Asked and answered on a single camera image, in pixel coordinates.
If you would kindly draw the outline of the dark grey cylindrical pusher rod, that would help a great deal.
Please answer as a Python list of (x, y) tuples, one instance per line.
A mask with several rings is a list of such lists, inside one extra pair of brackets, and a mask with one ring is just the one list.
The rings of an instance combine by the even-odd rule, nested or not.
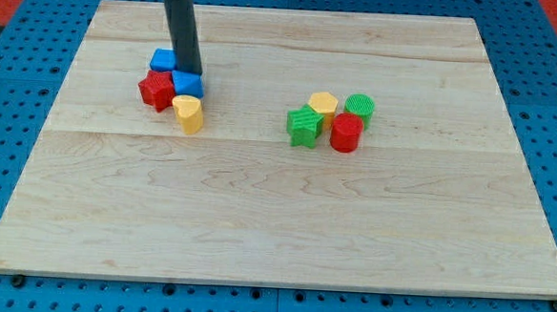
[(202, 75), (193, 0), (163, 0), (177, 68)]

